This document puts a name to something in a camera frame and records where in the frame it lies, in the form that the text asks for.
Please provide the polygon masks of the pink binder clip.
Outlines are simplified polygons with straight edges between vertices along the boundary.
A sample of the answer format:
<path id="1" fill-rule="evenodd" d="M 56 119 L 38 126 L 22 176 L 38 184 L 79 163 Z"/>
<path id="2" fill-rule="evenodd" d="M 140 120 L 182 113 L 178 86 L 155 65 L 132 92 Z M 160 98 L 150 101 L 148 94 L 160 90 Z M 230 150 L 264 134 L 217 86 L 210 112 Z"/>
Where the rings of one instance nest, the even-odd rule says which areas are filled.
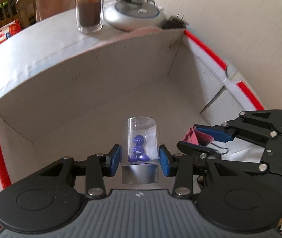
<path id="1" fill-rule="evenodd" d="M 221 155 L 226 155 L 229 152 L 228 148 L 214 143 L 214 138 L 211 135 L 198 131 L 195 126 L 189 128 L 182 141 L 203 147 L 210 147 Z"/>

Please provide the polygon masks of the red cardboard box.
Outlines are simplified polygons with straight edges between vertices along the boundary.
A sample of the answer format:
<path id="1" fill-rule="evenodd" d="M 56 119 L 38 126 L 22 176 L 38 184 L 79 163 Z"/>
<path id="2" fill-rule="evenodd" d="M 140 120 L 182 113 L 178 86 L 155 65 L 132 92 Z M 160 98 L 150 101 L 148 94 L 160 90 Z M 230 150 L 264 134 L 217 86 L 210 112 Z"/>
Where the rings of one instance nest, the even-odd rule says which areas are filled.
<path id="1" fill-rule="evenodd" d="M 263 103 L 189 30 L 106 29 L 58 47 L 39 40 L 0 60 L 0 184 L 62 156 L 126 145 L 130 117 L 158 125 L 170 149 L 195 123 L 220 124 Z"/>

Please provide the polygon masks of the black power adapter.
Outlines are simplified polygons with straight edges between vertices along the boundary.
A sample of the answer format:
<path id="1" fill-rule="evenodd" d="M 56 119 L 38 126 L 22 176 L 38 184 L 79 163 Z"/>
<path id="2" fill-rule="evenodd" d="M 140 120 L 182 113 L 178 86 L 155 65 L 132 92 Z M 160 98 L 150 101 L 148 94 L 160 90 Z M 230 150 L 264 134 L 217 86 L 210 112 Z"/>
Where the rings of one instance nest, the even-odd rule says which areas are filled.
<path id="1" fill-rule="evenodd" d="M 170 16 L 165 22 L 163 29 L 185 29 L 187 25 L 188 23 L 183 20 L 183 17 L 179 18 L 179 16 Z"/>

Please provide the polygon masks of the grey desk lamp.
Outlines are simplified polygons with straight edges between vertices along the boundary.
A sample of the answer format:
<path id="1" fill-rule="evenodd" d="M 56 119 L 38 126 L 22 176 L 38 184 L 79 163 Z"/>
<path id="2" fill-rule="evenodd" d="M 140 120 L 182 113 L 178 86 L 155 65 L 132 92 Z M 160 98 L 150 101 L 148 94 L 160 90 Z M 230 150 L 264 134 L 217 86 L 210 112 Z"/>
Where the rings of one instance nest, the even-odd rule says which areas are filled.
<path id="1" fill-rule="evenodd" d="M 112 27 L 130 32 L 144 27 L 163 28 L 166 16 L 154 0 L 115 0 L 105 6 L 103 19 Z"/>

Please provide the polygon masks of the glass jar with brown liquid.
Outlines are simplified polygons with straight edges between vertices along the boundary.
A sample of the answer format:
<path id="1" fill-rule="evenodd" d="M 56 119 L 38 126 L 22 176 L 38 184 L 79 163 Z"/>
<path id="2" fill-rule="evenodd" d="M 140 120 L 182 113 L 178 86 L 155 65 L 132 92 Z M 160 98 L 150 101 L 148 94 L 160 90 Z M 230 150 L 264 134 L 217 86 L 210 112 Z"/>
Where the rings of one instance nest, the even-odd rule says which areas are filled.
<path id="1" fill-rule="evenodd" d="M 78 30 L 85 35 L 99 31 L 103 26 L 104 0 L 75 0 L 75 2 Z"/>

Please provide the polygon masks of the wooden chair with pink towel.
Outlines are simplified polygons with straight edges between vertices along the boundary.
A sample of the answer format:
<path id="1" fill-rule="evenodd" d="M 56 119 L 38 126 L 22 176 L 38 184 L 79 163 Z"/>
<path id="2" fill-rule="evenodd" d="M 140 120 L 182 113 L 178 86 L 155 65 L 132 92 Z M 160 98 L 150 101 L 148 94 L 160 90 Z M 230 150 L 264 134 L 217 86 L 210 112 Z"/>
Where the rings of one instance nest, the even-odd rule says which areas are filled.
<path id="1" fill-rule="evenodd" d="M 37 23 L 37 0 L 17 0 L 15 6 L 23 29 Z"/>

